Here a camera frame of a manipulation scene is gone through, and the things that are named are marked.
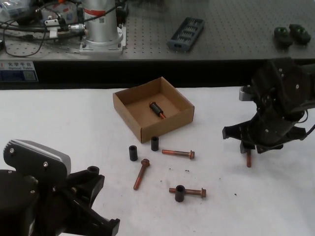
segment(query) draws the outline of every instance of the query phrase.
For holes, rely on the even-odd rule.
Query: bolt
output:
[[[138,190],[138,188],[139,188],[139,186],[140,186],[140,184],[141,184],[143,175],[144,175],[144,173],[145,173],[145,171],[146,171],[146,168],[147,168],[148,166],[150,166],[150,161],[149,161],[148,159],[143,159],[143,160],[141,161],[141,164],[142,164],[141,170],[140,170],[140,172],[139,172],[139,174],[138,174],[138,178],[137,178],[137,180],[136,180],[136,183],[134,183],[134,186],[133,186],[133,189],[134,189],[134,190]]]
[[[175,193],[176,188],[169,188],[169,192]],[[185,189],[185,194],[199,195],[201,198],[205,198],[207,196],[207,190],[203,188],[201,188],[201,190]]]
[[[195,152],[190,150],[190,152],[186,151],[172,151],[172,150],[162,150],[163,154],[166,155],[174,155],[174,156],[188,156],[190,159],[195,158]]]
[[[252,151],[248,150],[246,152],[246,165],[248,168],[252,167]]]

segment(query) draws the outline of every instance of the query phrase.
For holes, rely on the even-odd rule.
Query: label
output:
[[[84,9],[84,19],[88,20],[90,18],[93,18],[95,16],[101,16],[105,14],[105,11],[96,11],[96,10],[88,10]],[[100,24],[105,24],[105,16],[99,17],[97,19],[91,20],[92,22],[100,23]]]
[[[0,82],[38,82],[32,61],[0,61]]]

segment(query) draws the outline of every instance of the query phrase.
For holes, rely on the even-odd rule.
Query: blue label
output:
[[[0,82],[38,82],[34,70],[0,70]]]

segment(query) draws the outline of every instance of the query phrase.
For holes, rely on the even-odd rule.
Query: white table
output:
[[[116,113],[117,90],[0,91],[0,147],[31,140],[68,154],[72,172],[98,166],[105,184],[93,209],[121,220],[119,236],[315,235],[315,134],[255,153],[247,168],[240,142],[223,140],[222,129],[249,120],[254,103],[240,102],[238,88],[180,88],[195,105],[194,122],[161,136],[160,149],[192,149],[196,158],[162,155],[140,144]],[[129,160],[130,145],[138,162]],[[151,166],[134,191],[143,158]],[[12,169],[2,158],[0,168]],[[207,198],[178,203],[168,192],[178,184],[203,187]]]

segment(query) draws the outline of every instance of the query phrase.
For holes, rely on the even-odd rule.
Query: cardboard box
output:
[[[116,92],[113,101],[115,110],[142,143],[193,120],[194,106],[163,77]],[[153,101],[164,111],[166,119],[150,109],[149,103]]]

